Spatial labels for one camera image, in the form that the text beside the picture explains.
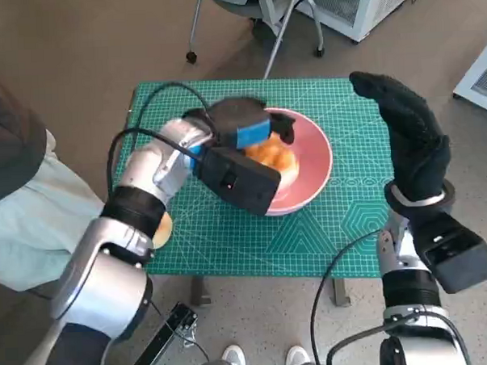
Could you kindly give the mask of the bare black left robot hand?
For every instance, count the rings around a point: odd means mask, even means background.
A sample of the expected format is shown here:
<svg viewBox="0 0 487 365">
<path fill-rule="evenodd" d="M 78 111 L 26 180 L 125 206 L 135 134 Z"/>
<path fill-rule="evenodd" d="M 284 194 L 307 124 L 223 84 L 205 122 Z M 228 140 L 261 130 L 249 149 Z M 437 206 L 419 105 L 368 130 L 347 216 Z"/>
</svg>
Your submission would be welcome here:
<svg viewBox="0 0 487 365">
<path fill-rule="evenodd" d="M 274 132 L 287 145 L 294 142 L 295 119 L 282 111 L 270 111 L 260 99 L 232 97 L 209 107 L 216 128 L 216 143 L 230 149 L 259 145 Z"/>
</svg>

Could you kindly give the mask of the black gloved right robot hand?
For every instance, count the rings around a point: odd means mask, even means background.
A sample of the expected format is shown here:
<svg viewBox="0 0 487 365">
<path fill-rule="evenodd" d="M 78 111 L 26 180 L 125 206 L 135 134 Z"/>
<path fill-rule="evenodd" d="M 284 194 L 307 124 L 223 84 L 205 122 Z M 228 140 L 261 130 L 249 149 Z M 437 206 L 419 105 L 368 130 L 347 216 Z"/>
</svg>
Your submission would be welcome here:
<svg viewBox="0 0 487 365">
<path fill-rule="evenodd" d="M 349 81 L 359 97 L 377 103 L 388 125 L 398 190 L 412 202 L 440 195 L 451 160 L 450 141 L 426 100 L 385 74 L 353 72 Z"/>
</svg>

